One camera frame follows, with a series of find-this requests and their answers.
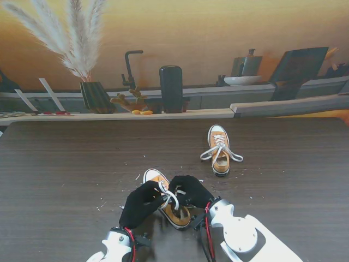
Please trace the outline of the left robot hand black glove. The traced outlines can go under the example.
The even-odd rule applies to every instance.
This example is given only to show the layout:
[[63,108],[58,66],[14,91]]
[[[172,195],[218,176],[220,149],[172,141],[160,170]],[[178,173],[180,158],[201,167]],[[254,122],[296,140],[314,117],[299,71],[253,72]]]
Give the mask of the left robot hand black glove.
[[135,229],[154,213],[165,201],[155,181],[147,181],[132,191],[127,197],[119,219],[121,228]]

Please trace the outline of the right robot hand black glove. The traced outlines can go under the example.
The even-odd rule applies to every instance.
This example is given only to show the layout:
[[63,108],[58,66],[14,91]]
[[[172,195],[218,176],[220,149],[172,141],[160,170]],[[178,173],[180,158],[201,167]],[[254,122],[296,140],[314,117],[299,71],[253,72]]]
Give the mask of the right robot hand black glove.
[[190,175],[175,176],[169,184],[169,190],[172,193],[178,190],[185,192],[177,195],[178,202],[182,206],[192,205],[204,209],[211,200],[214,200],[213,195],[202,183]]

